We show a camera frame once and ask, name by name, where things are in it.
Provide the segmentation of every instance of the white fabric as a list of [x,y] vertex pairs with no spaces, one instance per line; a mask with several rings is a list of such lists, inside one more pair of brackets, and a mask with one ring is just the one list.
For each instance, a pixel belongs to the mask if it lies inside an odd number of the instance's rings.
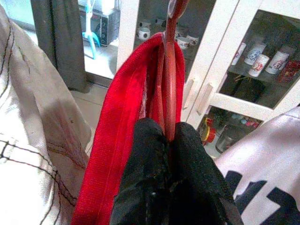
[[215,163],[227,181],[240,177],[233,197],[239,210],[245,207],[244,224],[300,224],[300,107],[268,121]]
[[45,53],[0,6],[0,224],[70,224],[90,135]]

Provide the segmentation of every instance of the clothing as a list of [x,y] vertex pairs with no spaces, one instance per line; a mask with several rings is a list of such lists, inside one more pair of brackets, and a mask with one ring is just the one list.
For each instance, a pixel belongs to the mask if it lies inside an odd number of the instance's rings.
[[243,224],[230,189],[206,154],[198,132],[187,123],[177,123],[170,148],[155,121],[137,121],[110,225],[225,223]]
[[90,127],[45,53],[0,6],[0,224],[70,224]]
[[[158,70],[158,49],[161,45],[161,33],[141,44],[119,69],[108,89],[72,225],[109,224],[113,198],[119,191],[131,152],[134,125],[138,119],[149,117],[151,112]],[[179,122],[185,69],[183,54],[177,43],[175,56],[176,121]],[[164,77],[162,102],[165,110]],[[152,112],[157,112],[157,104],[153,104],[152,109]]]
[[300,224],[300,107],[241,139],[216,165],[246,225]]

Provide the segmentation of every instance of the red cloth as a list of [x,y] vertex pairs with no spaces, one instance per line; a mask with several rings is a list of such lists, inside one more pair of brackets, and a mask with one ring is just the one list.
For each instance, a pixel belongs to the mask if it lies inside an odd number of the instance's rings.
[[[162,34],[158,33],[140,45],[119,69],[108,89],[72,225],[109,224],[113,199],[118,193],[120,179],[131,152],[134,125],[139,119],[145,84],[146,110],[153,96],[158,47],[161,44]],[[176,122],[179,122],[185,69],[183,54],[177,43],[175,55]]]

